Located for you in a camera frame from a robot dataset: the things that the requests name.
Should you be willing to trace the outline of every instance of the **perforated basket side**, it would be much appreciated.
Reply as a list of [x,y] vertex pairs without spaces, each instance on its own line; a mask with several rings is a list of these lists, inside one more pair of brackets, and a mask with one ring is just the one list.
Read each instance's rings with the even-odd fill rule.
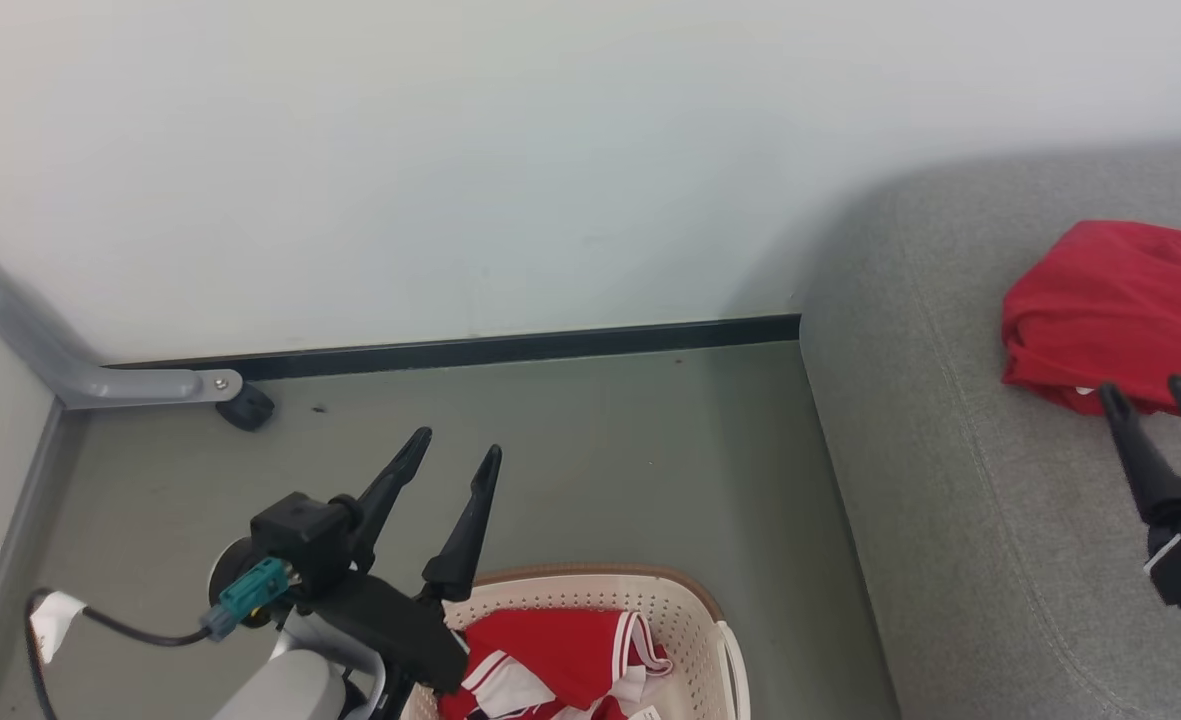
[[[562,574],[543,575],[546,570]],[[666,720],[736,720],[720,661],[722,615],[713,598],[693,580],[659,568],[557,565],[508,571],[481,578],[479,583],[468,602],[445,607],[446,622],[454,629],[502,609],[580,607],[641,613],[654,640],[674,661],[673,675],[646,698],[645,705],[657,706]],[[624,707],[627,715],[635,709]],[[438,720],[433,694],[417,688],[403,716]]]

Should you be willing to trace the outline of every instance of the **red and white garment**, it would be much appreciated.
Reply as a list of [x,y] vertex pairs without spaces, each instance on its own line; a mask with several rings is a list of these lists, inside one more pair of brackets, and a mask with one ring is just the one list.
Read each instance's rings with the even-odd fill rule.
[[466,628],[461,690],[446,720],[625,720],[673,670],[639,611],[498,610]]

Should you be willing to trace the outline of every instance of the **black cable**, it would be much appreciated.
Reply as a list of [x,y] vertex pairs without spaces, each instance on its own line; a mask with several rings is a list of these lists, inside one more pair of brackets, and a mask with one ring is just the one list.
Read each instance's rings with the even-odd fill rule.
[[[26,600],[26,655],[30,660],[31,680],[34,683],[34,694],[38,696],[38,708],[43,713],[43,719],[56,720],[56,712],[52,711],[51,698],[47,698],[47,685],[43,681],[43,661],[40,660],[40,652],[38,652],[38,639],[34,637],[34,626],[31,624],[31,615],[34,610],[43,603],[43,598],[46,598],[52,593],[56,593],[51,588],[38,588],[37,591],[30,594]],[[209,637],[213,630],[203,628],[196,633],[188,635],[182,635],[182,637],[168,637],[168,635],[156,635],[151,633],[144,633],[131,626],[124,626],[120,621],[111,618],[104,611],[93,610],[92,607],[83,607],[81,615],[84,618],[93,620],[96,623],[105,626],[124,637],[133,639],[133,641],[158,646],[158,647],[184,647],[188,644],[194,644],[202,639]]]

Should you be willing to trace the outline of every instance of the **black baseboard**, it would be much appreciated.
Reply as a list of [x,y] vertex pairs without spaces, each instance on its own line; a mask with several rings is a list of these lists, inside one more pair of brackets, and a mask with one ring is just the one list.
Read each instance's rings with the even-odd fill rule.
[[631,352],[691,351],[698,347],[800,340],[800,315],[766,315],[704,323],[641,325],[634,328],[468,338],[333,351],[279,352],[266,355],[203,356],[120,368],[236,369],[247,381],[379,373],[384,369],[454,368],[465,365],[521,364],[560,356],[626,355]]

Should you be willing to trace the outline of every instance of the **basket rim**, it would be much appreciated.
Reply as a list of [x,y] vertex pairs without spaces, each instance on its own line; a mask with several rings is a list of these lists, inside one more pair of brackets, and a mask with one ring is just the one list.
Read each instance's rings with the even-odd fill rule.
[[716,623],[723,623],[723,610],[715,596],[691,575],[664,565],[646,565],[639,562],[549,562],[543,565],[522,565],[507,570],[483,572],[476,580],[476,587],[513,583],[517,580],[541,580],[566,577],[566,575],[631,575],[638,578],[660,578],[677,583],[692,593],[705,606]]

